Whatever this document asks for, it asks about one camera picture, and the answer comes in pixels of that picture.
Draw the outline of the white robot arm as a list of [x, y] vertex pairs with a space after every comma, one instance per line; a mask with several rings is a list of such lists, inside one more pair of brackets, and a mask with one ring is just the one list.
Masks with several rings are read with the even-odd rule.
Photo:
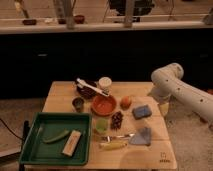
[[151, 80], [160, 96], [173, 95], [213, 125], [213, 95], [183, 82], [183, 75], [182, 66], [178, 63], [171, 63], [154, 70]]

